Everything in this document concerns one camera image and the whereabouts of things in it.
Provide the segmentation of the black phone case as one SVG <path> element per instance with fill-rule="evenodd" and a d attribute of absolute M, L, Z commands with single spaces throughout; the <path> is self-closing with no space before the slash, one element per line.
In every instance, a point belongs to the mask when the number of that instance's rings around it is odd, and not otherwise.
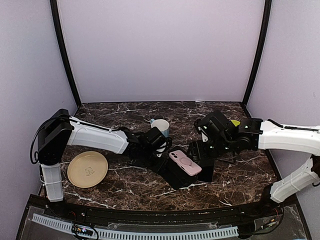
<path fill-rule="evenodd" d="M 174 161 L 165 159 L 159 168 L 158 174 L 174 189 L 188 187 L 198 180 L 198 176 L 188 175 Z"/>

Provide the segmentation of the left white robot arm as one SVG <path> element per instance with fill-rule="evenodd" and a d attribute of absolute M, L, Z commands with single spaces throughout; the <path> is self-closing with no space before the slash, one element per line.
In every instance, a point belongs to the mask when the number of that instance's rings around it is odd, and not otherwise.
<path fill-rule="evenodd" d="M 134 133 L 126 127 L 113 129 L 85 122 L 71 116 L 67 109 L 59 109 L 37 129 L 29 158 L 33 165 L 40 165 L 50 208 L 60 218 L 67 218 L 71 213 L 70 206 L 63 201 L 60 167 L 66 146 L 106 150 L 139 160 L 149 167 L 155 164 L 158 154 L 172 146 L 172 138 L 166 137 L 157 127 Z"/>

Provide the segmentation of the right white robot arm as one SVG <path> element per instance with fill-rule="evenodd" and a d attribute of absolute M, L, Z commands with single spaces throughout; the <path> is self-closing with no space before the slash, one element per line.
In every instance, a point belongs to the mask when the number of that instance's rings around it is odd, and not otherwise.
<path fill-rule="evenodd" d="M 206 141 L 200 147 L 209 158 L 244 150 L 288 150 L 310 154 L 298 169 L 284 179 L 263 189 L 255 213 L 266 217 L 275 205 L 303 188 L 320 184 L 320 129 L 296 125 L 281 125 L 271 119 L 245 118 L 239 125 L 215 117 L 197 119 L 195 129 Z"/>

